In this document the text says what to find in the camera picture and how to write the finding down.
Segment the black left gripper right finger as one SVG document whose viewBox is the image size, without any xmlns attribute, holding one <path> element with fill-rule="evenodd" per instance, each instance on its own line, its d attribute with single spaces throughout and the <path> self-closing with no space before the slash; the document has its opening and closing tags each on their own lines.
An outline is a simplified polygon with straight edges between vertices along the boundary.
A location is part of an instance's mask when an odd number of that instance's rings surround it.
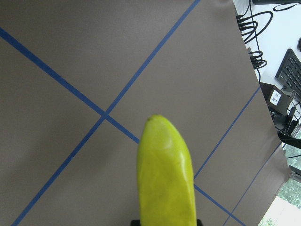
<svg viewBox="0 0 301 226">
<path fill-rule="evenodd" d="M 200 219 L 197 219 L 197 226 L 203 226 L 202 222 Z"/>
</svg>

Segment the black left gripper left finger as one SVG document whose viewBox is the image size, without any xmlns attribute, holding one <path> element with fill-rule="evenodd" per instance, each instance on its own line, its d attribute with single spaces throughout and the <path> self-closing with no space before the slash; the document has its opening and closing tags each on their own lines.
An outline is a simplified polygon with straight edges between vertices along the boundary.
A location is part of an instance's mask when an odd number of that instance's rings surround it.
<svg viewBox="0 0 301 226">
<path fill-rule="evenodd" d="M 141 222 L 139 219 L 134 219 L 130 222 L 130 226 L 141 226 Z"/>
</svg>

